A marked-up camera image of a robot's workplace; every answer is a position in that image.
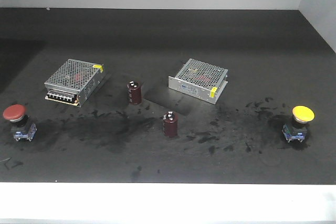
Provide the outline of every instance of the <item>perforated metal cover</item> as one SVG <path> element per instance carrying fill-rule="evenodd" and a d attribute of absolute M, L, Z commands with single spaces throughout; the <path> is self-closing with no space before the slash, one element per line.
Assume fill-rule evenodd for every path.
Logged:
<path fill-rule="evenodd" d="M 211 90 L 213 87 L 219 87 L 226 74 L 227 69 L 189 59 L 175 77 Z"/>
<path fill-rule="evenodd" d="M 93 65 L 85 61 L 68 59 L 46 83 L 81 90 L 99 71 Z"/>
<path fill-rule="evenodd" d="M 227 72 L 225 68 L 189 59 L 175 77 L 168 77 L 168 87 L 216 104 L 227 85 Z"/>

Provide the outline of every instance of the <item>capacitor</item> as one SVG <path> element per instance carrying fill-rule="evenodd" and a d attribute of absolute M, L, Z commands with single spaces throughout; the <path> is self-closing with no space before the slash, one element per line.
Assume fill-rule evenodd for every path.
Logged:
<path fill-rule="evenodd" d="M 163 133 L 168 137 L 177 136 L 177 114 L 169 111 L 163 116 Z"/>
<path fill-rule="evenodd" d="M 141 86 L 134 81 L 130 81 L 127 85 L 129 101 L 133 105 L 141 103 Z"/>

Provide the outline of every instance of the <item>emergency stop button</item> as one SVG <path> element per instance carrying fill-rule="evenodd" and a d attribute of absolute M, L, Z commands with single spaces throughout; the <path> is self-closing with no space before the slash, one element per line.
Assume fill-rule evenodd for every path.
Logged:
<path fill-rule="evenodd" d="M 2 116 L 11 122 L 20 121 L 26 113 L 26 107 L 21 104 L 15 104 L 5 109 Z"/>

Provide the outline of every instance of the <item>silver metal box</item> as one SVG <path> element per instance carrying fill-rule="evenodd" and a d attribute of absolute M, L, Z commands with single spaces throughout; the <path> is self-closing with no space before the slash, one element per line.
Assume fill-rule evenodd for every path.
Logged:
<path fill-rule="evenodd" d="M 175 77 L 169 76 L 171 89 L 191 95 L 212 104 L 216 104 L 227 81 L 225 68 L 189 59 Z"/>
<path fill-rule="evenodd" d="M 81 107 L 105 75 L 102 64 L 68 59 L 44 83 L 45 98 Z"/>

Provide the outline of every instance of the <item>label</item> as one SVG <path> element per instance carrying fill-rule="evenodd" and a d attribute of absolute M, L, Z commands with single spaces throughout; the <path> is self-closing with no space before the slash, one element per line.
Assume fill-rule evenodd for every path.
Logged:
<path fill-rule="evenodd" d="M 199 95 L 199 90 L 198 88 L 192 87 L 192 86 L 188 86 L 186 84 L 182 84 L 181 85 L 181 90 L 193 94 L 193 95 Z"/>

